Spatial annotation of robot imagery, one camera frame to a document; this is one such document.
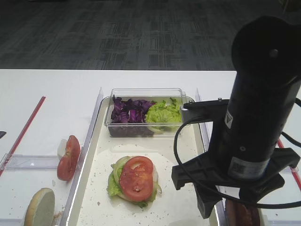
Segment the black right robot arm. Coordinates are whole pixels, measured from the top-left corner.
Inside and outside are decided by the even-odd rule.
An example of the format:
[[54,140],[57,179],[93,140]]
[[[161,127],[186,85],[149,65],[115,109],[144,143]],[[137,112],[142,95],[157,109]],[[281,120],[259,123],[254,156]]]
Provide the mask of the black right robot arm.
[[232,44],[237,75],[229,99],[183,105],[182,124],[212,122],[208,151],[182,162],[174,138],[176,189],[193,183],[202,218],[222,199],[259,209],[301,203],[261,204],[285,181],[280,171],[296,167],[299,155],[277,146],[301,86],[301,27],[262,16],[241,28]]

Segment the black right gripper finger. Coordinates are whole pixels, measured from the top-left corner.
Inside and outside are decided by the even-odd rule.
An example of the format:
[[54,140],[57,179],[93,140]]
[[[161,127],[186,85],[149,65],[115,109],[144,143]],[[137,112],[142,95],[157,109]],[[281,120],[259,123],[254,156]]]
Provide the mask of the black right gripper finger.
[[0,131],[0,139],[6,135],[5,131]]

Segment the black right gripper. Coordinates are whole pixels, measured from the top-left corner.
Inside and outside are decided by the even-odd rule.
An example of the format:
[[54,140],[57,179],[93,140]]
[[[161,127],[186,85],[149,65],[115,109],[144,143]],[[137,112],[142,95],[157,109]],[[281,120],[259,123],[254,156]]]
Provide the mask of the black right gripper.
[[[279,172],[285,167],[296,167],[300,157],[291,148],[276,148],[268,163],[262,178],[258,180],[237,180],[227,176],[217,167],[209,152],[205,152],[186,163],[182,163],[177,148],[174,156],[178,162],[172,168],[172,180],[176,190],[180,190],[186,183],[193,183],[198,209],[203,219],[210,217],[215,204],[222,198],[260,209],[288,209],[300,207],[300,201],[282,204],[261,204],[258,201],[268,193],[281,188],[285,181]],[[239,198],[235,198],[217,191],[217,186],[239,188]]]

